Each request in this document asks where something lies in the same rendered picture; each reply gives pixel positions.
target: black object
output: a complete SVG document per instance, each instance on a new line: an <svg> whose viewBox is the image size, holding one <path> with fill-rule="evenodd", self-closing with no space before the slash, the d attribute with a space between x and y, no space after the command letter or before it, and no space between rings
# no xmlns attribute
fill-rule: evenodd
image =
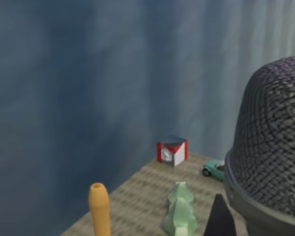
<svg viewBox="0 0 295 236"><path fill-rule="evenodd" d="M251 77L224 184L250 236L295 236L295 57Z"/></svg>
<svg viewBox="0 0 295 236"><path fill-rule="evenodd" d="M221 194L215 195L204 236L237 236L233 216Z"/></svg>

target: blue curtain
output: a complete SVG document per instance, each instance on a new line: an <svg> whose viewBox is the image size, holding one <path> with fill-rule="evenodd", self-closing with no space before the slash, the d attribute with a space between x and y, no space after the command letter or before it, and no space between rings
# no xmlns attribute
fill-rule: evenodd
<svg viewBox="0 0 295 236"><path fill-rule="evenodd" d="M0 0L0 236L59 235L173 133L222 159L295 0Z"/></svg>

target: green toy car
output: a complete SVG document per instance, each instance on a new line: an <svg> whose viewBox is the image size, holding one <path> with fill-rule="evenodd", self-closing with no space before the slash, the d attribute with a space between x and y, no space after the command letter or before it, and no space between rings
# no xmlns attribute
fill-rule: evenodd
<svg viewBox="0 0 295 236"><path fill-rule="evenodd" d="M224 161L209 160L203 166L202 174L205 177L213 176L223 181L224 180Z"/></svg>

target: table surface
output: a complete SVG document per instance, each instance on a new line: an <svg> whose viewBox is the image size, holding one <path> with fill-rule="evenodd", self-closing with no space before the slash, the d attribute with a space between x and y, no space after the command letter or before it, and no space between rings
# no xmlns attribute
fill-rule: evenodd
<svg viewBox="0 0 295 236"><path fill-rule="evenodd" d="M185 181L195 196L194 214L198 227L195 236L202 236L215 194L222 193L223 183L201 174L209 158L189 154L176 167L153 160L142 167L124 184L110 194L112 236L166 236L160 225L167 213L167 196L176 181ZM231 209L238 236L247 236L244 221ZM93 236L88 212L62 236Z"/></svg>

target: mint green object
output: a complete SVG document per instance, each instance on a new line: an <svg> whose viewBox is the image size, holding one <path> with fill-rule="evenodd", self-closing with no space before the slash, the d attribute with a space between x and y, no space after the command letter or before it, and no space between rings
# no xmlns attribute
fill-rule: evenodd
<svg viewBox="0 0 295 236"><path fill-rule="evenodd" d="M176 182L174 189L168 195L168 202L172 204L177 198L184 198L190 205L193 204L195 197L189 191L186 182Z"/></svg>
<svg viewBox="0 0 295 236"><path fill-rule="evenodd" d="M176 183L168 200L170 205L163 222L164 230L170 236L192 236L197 228L197 221L193 215L194 196L186 183Z"/></svg>
<svg viewBox="0 0 295 236"><path fill-rule="evenodd" d="M209 160L202 169L202 174L206 177L213 176L218 180L224 180L224 161Z"/></svg>

